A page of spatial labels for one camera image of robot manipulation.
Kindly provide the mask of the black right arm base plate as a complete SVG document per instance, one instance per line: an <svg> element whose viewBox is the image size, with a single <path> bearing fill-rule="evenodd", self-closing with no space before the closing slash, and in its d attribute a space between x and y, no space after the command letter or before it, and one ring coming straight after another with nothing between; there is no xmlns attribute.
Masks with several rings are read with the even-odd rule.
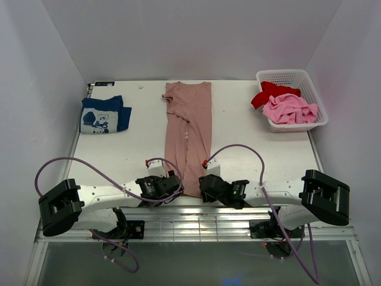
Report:
<svg viewBox="0 0 381 286"><path fill-rule="evenodd" d="M249 230L251 238L269 238L274 240L285 239L285 236L276 221L250 220ZM301 226L292 231L287 229L285 231L289 238L301 238L304 235L304 229Z"/></svg>

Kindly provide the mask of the dusty pink printed t-shirt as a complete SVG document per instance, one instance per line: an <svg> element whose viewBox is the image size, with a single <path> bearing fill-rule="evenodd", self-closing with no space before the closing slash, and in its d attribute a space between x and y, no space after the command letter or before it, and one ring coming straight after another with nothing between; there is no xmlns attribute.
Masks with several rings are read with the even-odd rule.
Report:
<svg viewBox="0 0 381 286"><path fill-rule="evenodd" d="M212 84L167 83L162 97L167 103L164 156L179 168L184 194L200 198L202 163L211 155Z"/></svg>

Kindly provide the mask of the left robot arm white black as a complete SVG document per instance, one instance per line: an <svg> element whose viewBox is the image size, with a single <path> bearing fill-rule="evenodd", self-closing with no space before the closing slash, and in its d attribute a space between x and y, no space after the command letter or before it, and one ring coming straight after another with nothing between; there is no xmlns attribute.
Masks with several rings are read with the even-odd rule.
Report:
<svg viewBox="0 0 381 286"><path fill-rule="evenodd" d="M174 172L119 186L78 185L74 179L66 179L39 199L42 232L54 237L71 229L91 229L105 238L120 239L131 228L121 207L159 206L182 191Z"/></svg>

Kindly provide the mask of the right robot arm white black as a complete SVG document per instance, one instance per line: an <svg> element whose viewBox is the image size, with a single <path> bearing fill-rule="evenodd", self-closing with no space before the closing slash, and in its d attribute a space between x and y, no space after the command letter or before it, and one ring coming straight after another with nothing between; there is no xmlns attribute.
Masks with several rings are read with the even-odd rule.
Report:
<svg viewBox="0 0 381 286"><path fill-rule="evenodd" d="M334 226L349 224L350 187L318 170L306 170L300 180L269 185L249 180L227 182L209 174L199 178L199 188L205 203L218 201L238 210L274 206L276 214L258 227L266 237L282 237L318 221Z"/></svg>

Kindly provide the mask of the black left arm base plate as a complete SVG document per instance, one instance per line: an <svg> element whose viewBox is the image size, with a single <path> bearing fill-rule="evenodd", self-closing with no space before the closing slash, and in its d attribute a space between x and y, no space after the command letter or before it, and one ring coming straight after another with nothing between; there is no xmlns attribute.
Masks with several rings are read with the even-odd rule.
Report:
<svg viewBox="0 0 381 286"><path fill-rule="evenodd" d="M128 220L120 238L124 240L142 240L144 238L144 233L144 220Z"/></svg>

